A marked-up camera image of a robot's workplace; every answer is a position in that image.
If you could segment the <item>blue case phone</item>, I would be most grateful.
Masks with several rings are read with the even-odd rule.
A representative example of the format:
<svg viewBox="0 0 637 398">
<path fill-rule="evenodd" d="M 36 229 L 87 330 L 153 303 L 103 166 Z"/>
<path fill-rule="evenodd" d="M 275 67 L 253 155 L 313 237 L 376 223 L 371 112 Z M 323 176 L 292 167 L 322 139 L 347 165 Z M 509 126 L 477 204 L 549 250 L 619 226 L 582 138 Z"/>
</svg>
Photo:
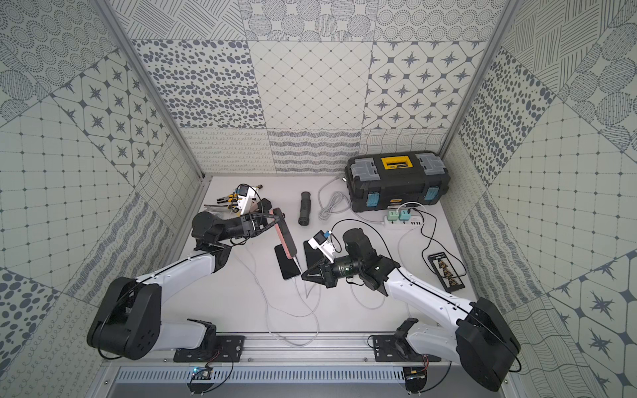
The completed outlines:
<svg viewBox="0 0 637 398">
<path fill-rule="evenodd" d="M 283 245 L 275 247 L 275 256 L 280 267 L 280 273 L 283 280 L 291 280 L 301 275 L 300 268 L 294 260 L 287 257 Z"/>
</svg>

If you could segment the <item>pink case phone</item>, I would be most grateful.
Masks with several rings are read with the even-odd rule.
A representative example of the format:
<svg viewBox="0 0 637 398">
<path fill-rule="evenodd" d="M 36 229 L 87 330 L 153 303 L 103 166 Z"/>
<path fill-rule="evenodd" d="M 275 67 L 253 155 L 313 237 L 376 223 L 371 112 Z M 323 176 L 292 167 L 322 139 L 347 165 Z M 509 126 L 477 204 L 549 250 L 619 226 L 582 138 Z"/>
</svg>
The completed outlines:
<svg viewBox="0 0 637 398">
<path fill-rule="evenodd" d="M 283 246 L 285 255 L 289 260 L 293 260 L 296 257 L 298 250 L 290 233 L 290 229 L 287 226 L 285 215 L 278 207 L 273 208 L 270 211 L 270 214 L 275 218 L 275 229 L 280 237 L 280 242 Z"/>
</svg>

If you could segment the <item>green case phone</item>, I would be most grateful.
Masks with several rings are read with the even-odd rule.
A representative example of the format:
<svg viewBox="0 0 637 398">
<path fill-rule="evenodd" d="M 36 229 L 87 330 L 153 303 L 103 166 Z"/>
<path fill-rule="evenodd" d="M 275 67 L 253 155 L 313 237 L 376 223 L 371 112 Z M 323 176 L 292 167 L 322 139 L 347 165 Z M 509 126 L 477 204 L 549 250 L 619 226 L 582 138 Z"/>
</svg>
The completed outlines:
<svg viewBox="0 0 637 398">
<path fill-rule="evenodd" d="M 324 260 L 323 253 L 320 250 L 313 249 L 309 242 L 303 242 L 307 269 L 310 270 L 317 264 L 322 264 Z"/>
</svg>

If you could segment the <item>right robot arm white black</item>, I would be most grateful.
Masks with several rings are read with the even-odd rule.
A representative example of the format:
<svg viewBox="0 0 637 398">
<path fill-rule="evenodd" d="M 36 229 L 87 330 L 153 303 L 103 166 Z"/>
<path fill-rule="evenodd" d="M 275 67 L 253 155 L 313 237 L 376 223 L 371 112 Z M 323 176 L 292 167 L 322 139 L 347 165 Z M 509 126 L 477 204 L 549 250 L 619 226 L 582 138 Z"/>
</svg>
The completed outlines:
<svg viewBox="0 0 637 398">
<path fill-rule="evenodd" d="M 371 291 L 411 305 L 435 324 L 408 318 L 396 330 L 396 341 L 413 353 L 459 363 L 487 390 L 498 391 L 512 366 L 519 365 L 520 343 L 494 303 L 472 302 L 420 280 L 390 255 L 379 255 L 360 228 L 343 234 L 344 256 L 336 255 L 330 237 L 320 231 L 308 240 L 308 248 L 322 256 L 302 280 L 331 289 L 356 276 Z"/>
</svg>

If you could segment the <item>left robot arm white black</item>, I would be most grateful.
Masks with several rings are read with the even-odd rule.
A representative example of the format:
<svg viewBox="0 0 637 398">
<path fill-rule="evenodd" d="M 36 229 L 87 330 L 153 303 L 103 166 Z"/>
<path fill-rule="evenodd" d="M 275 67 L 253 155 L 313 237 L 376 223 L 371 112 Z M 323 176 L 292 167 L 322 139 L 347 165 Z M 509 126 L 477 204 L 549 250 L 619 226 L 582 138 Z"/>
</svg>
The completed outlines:
<svg viewBox="0 0 637 398">
<path fill-rule="evenodd" d="M 162 306 L 189 285 L 221 270 L 237 240 L 255 238 L 272 228 L 282 231 L 284 226 L 285 216 L 278 208 L 232 219 L 199 212 L 192 220 L 196 255 L 138 278 L 112 281 L 89 328 L 88 345 L 105 360 L 139 360 L 167 350 L 180 356 L 216 356 L 213 323 L 192 318 L 172 323 L 163 319 Z"/>
</svg>

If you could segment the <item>black ribbed cylinder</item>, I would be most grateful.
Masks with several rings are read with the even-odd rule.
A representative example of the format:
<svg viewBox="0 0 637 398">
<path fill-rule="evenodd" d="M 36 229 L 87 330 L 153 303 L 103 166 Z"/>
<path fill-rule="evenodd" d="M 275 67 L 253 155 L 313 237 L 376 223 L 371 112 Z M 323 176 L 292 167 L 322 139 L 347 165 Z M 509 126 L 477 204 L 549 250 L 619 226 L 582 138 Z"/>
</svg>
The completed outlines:
<svg viewBox="0 0 637 398">
<path fill-rule="evenodd" d="M 307 227 L 309 225 L 310 213 L 311 213 L 311 193 L 302 192 L 301 199 L 300 199 L 300 215 L 298 218 L 298 223 L 302 227 Z"/>
</svg>

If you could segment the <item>yellow black pliers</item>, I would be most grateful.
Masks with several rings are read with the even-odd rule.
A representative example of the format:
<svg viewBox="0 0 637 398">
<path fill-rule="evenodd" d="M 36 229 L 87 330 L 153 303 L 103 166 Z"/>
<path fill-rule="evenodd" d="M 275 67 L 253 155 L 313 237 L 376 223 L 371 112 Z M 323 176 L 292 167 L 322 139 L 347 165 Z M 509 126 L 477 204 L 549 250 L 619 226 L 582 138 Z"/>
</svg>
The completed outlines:
<svg viewBox="0 0 637 398">
<path fill-rule="evenodd" d="M 251 192 L 258 192 L 262 189 L 262 185 L 250 186 L 248 184 L 240 184 L 233 193 L 217 199 L 217 204 L 225 204 L 231 202 L 240 202 L 243 197 L 247 197 Z"/>
</svg>

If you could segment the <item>green charger plug right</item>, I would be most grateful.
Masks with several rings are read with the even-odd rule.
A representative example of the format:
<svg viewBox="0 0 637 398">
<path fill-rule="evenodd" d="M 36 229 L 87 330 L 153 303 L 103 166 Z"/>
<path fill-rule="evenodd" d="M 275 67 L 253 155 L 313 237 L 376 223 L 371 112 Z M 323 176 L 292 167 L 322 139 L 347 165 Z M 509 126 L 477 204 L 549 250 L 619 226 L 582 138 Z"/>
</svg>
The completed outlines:
<svg viewBox="0 0 637 398">
<path fill-rule="evenodd" d="M 399 218 L 401 222 L 408 222 L 411 219 L 411 212 L 409 210 L 403 209 L 399 212 Z"/>
</svg>

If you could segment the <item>white power strip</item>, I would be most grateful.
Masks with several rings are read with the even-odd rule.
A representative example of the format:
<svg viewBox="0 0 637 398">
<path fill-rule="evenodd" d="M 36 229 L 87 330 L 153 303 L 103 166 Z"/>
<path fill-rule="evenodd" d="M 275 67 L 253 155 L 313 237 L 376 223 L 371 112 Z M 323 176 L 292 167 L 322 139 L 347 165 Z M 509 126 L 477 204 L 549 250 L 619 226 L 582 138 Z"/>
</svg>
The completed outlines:
<svg viewBox="0 0 637 398">
<path fill-rule="evenodd" d="M 389 220 L 388 217 L 384 217 L 383 226 L 391 231 L 411 231 L 413 229 L 420 229 L 424 222 L 421 217 L 411 217 L 407 221 L 402 220 Z"/>
</svg>

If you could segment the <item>aluminium front rail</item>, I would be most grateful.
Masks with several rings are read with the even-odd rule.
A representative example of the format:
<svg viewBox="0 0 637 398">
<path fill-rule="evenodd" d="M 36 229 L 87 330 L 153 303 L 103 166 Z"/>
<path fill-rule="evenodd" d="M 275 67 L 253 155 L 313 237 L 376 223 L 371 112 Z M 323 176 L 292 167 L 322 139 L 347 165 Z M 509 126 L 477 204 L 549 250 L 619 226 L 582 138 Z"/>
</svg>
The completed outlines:
<svg viewBox="0 0 637 398">
<path fill-rule="evenodd" d="M 242 366 L 379 366 L 371 333 L 221 333 L 222 357 Z"/>
</svg>

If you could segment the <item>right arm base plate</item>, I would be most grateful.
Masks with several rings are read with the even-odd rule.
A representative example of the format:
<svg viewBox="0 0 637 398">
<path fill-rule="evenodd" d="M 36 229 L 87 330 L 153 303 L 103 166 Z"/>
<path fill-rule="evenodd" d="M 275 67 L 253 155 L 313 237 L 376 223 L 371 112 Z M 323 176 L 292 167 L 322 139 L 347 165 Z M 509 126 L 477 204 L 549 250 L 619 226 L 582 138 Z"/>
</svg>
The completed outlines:
<svg viewBox="0 0 637 398">
<path fill-rule="evenodd" d="M 417 353 L 406 339 L 394 335 L 370 335 L 367 345 L 377 363 L 423 363 L 425 355 Z"/>
</svg>

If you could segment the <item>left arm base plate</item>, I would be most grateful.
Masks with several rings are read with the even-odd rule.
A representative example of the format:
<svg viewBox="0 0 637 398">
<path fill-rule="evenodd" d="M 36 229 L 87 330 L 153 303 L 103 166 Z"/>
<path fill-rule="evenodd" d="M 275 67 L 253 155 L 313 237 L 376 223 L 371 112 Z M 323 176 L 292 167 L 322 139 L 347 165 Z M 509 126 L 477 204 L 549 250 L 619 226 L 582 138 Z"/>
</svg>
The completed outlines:
<svg viewBox="0 0 637 398">
<path fill-rule="evenodd" d="M 207 337 L 199 348 L 177 349 L 175 363 L 238 363 L 241 360 L 246 337 L 243 335 L 216 335 Z"/>
</svg>

